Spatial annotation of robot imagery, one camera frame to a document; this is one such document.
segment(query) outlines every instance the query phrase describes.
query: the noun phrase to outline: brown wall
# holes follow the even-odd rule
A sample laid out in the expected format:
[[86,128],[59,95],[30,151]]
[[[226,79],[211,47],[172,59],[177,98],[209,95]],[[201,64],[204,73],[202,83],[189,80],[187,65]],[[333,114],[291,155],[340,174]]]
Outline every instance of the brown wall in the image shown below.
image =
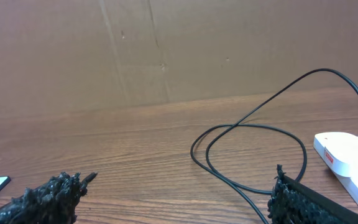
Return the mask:
[[[0,118],[358,83],[356,0],[0,0]],[[295,88],[344,85],[323,73]]]

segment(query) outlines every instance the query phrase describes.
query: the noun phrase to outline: cable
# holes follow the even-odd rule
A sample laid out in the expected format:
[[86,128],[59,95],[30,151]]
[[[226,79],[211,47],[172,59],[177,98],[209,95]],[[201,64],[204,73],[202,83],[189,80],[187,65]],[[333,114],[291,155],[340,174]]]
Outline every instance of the cable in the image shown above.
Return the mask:
[[[241,195],[241,197],[243,197],[248,203],[249,205],[255,210],[255,212],[258,214],[258,216],[260,217],[260,219],[263,221],[263,223],[268,223],[266,218],[262,215],[262,213],[260,212],[260,210],[255,206],[255,204],[252,202],[252,200],[246,195],[244,194],[240,189],[244,189],[253,193],[257,193],[257,194],[265,194],[265,195],[270,195],[272,193],[272,191],[269,190],[258,190],[258,189],[253,189],[250,187],[247,187],[245,185],[239,184],[233,180],[228,179],[227,177],[225,177],[224,175],[222,175],[220,172],[218,172],[214,166],[212,165],[211,161],[209,160],[209,151],[211,150],[212,145],[218,140],[220,139],[222,136],[224,136],[225,134],[227,134],[229,131],[233,130],[236,127],[253,127],[253,128],[265,128],[265,129],[270,129],[270,130],[274,130],[274,131],[278,131],[280,133],[286,134],[287,136],[290,136],[291,138],[293,138],[294,140],[296,140],[299,145],[302,148],[303,151],[303,164],[302,164],[302,168],[298,174],[298,177],[296,177],[296,181],[299,182],[302,177],[303,174],[305,173],[306,170],[306,164],[307,164],[307,153],[306,153],[306,148],[305,145],[302,143],[302,141],[297,138],[295,135],[293,135],[292,133],[289,133],[288,131],[279,129],[279,128],[275,128],[272,126],[267,126],[267,125],[263,125],[263,124],[241,124],[241,122],[243,122],[243,120],[245,120],[246,118],[248,118],[252,113],[254,113],[255,111],[259,110],[261,107],[263,107],[263,105],[265,105],[266,103],[268,103],[270,100],[274,99],[276,96],[278,96],[279,94],[281,94],[282,92],[284,92],[285,90],[287,90],[288,88],[290,88],[292,85],[294,85],[296,82],[300,81],[301,79],[303,79],[304,77],[307,77],[308,75],[311,75],[313,73],[316,72],[331,72],[334,73],[335,75],[341,77],[343,80],[345,80],[352,88],[353,90],[357,93],[358,95],[358,87],[357,85],[350,80],[349,78],[347,78],[345,75],[343,75],[342,73],[330,69],[330,68],[320,68],[320,69],[316,69],[313,71],[310,71],[304,75],[302,75],[301,77],[297,78],[295,81],[291,82],[289,85],[287,85],[285,88],[283,88],[282,90],[280,90],[279,92],[277,92],[276,94],[274,94],[273,96],[271,96],[268,100],[266,100],[265,102],[263,102],[262,104],[260,104],[259,106],[257,106],[255,109],[253,109],[251,112],[249,112],[247,115],[245,115],[243,118],[241,118],[239,121],[237,121],[234,124],[220,124],[217,125],[215,127],[212,127],[210,129],[208,129],[207,131],[205,131],[202,135],[198,136],[198,138],[194,141],[194,143],[191,145],[191,149],[190,149],[190,156],[191,158],[194,160],[194,162],[196,164],[198,164],[201,168],[203,168],[204,170],[208,171],[210,174],[213,174],[215,177],[219,178],[220,180],[222,180],[223,182],[225,182],[227,185],[229,185],[230,187],[232,187],[237,193],[239,193]],[[196,159],[196,157],[194,156],[194,148],[196,146],[196,144],[198,143],[198,141],[200,141],[201,139],[203,139],[208,133],[210,133],[211,131],[218,129],[218,128],[223,128],[223,127],[229,127],[227,128],[225,131],[223,131],[221,134],[219,134],[218,136],[216,136],[209,144],[208,147],[206,148],[206,152],[205,152],[205,156],[206,156],[206,162],[209,165],[209,168],[206,167],[205,165],[203,165],[200,161],[198,161]]]

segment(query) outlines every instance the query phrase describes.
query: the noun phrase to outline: wooden table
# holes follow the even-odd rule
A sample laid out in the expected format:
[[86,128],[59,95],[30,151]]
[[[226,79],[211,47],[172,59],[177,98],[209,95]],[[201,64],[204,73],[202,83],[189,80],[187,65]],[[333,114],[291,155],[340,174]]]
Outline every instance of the wooden table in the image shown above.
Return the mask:
[[[61,171],[99,175],[76,208],[78,223],[260,223],[233,189],[190,158],[203,131],[233,123],[271,94],[0,120],[0,175],[12,178],[0,206]],[[358,98],[350,87],[289,91],[250,117],[297,135],[308,166],[301,183],[358,213],[358,206],[313,149],[316,133],[358,135]],[[210,134],[196,155],[204,161]],[[280,133],[236,128],[211,150],[224,175],[257,189],[272,189],[276,164],[295,178],[299,145]],[[269,196],[247,193],[267,214]]]

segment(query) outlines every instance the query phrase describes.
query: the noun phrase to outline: red label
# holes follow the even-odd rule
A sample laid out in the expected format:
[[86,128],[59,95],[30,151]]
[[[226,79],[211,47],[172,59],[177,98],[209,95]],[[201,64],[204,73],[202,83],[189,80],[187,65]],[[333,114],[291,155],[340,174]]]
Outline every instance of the red label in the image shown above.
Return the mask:
[[324,151],[324,154],[326,155],[327,159],[331,162],[331,164],[334,163],[334,159],[331,157],[331,155],[327,152],[327,150]]

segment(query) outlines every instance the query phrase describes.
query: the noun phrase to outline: black cable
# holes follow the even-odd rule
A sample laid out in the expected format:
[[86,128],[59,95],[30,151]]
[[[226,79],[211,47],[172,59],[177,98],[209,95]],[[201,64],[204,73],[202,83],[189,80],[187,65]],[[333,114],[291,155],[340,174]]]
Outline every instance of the black cable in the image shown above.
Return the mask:
[[[260,212],[260,210],[255,206],[255,204],[251,201],[251,199],[246,196],[240,189],[244,189],[244,190],[248,190],[250,192],[253,193],[257,193],[257,194],[266,194],[266,195],[270,195],[272,192],[269,190],[257,190],[257,189],[252,189],[250,187],[247,187],[245,185],[239,184],[235,181],[232,181],[230,179],[228,179],[227,177],[223,176],[221,173],[219,173],[212,165],[211,161],[209,160],[209,151],[212,147],[212,145],[222,136],[224,136],[226,133],[228,133],[229,131],[231,131],[232,129],[241,126],[241,127],[254,127],[254,128],[265,128],[265,129],[271,129],[274,131],[278,131],[280,133],[286,134],[288,136],[290,136],[291,138],[293,138],[294,140],[296,140],[299,145],[302,148],[303,151],[303,165],[301,168],[301,171],[298,174],[298,177],[296,177],[296,181],[299,182],[301,180],[301,178],[303,177],[303,174],[305,173],[306,170],[306,164],[307,164],[307,154],[306,154],[306,148],[305,145],[302,143],[302,141],[297,138],[295,135],[289,133],[288,131],[284,131],[282,129],[279,128],[275,128],[275,127],[271,127],[271,126],[267,126],[267,125],[262,125],[262,124],[240,124],[241,122],[243,122],[243,120],[245,120],[246,118],[248,118],[252,113],[254,113],[255,111],[257,111],[259,108],[263,107],[263,105],[265,105],[266,103],[268,103],[270,100],[274,99],[276,96],[278,96],[279,94],[281,94],[282,92],[284,92],[285,90],[287,90],[288,88],[290,88],[293,84],[295,84],[296,82],[300,81],[302,78],[307,77],[308,75],[311,75],[313,73],[316,72],[331,72],[336,74],[337,76],[341,77],[343,80],[345,80],[352,88],[353,90],[357,93],[358,95],[358,87],[357,85],[350,80],[349,78],[347,78],[345,75],[343,75],[342,73],[330,69],[330,68],[320,68],[320,69],[316,69],[313,71],[310,71],[304,75],[302,75],[301,77],[297,78],[295,81],[291,82],[289,85],[287,85],[285,88],[283,88],[282,90],[280,90],[278,93],[274,94],[272,97],[270,97],[268,100],[266,100],[265,102],[263,102],[261,105],[257,106],[255,109],[253,109],[250,113],[248,113],[247,115],[245,115],[243,118],[241,118],[238,122],[236,122],[235,124],[221,124],[221,125],[217,125],[215,127],[212,127],[210,129],[208,129],[207,131],[205,131],[202,135],[200,135],[195,141],[194,143],[191,145],[191,150],[190,150],[190,156],[191,158],[194,160],[194,162],[196,164],[198,164],[200,167],[202,167],[203,169],[205,169],[206,171],[208,171],[209,173],[213,174],[215,177],[221,179],[223,182],[227,183],[230,187],[232,187],[237,193],[239,193],[241,195],[241,197],[243,197],[248,203],[249,205],[256,211],[256,213],[258,214],[258,216],[260,217],[260,219],[264,222],[264,223],[268,223],[267,220],[265,219],[265,217],[262,215],[262,213]],[[205,137],[208,133],[210,133],[211,131],[217,129],[217,128],[223,128],[223,127],[229,127],[227,128],[225,131],[223,131],[221,134],[219,134],[217,137],[215,137],[209,144],[208,147],[206,148],[206,152],[205,152],[205,156],[206,156],[206,162],[209,165],[210,169],[204,165],[202,165],[202,163],[200,163],[194,156],[194,147],[196,146],[197,142],[202,139],[203,137]]]

